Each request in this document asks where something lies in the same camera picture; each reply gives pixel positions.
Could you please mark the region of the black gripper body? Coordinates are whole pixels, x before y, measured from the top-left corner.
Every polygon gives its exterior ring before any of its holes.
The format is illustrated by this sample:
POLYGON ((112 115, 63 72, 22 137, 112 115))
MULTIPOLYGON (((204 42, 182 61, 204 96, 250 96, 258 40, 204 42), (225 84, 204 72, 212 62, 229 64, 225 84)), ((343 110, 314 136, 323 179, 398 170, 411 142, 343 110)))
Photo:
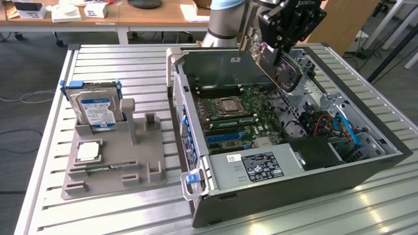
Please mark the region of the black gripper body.
POLYGON ((258 4, 263 7, 258 17, 270 19, 278 15, 282 19, 290 19, 295 13, 307 13, 310 16, 325 18, 326 11, 321 8, 322 0, 259 0, 258 4))

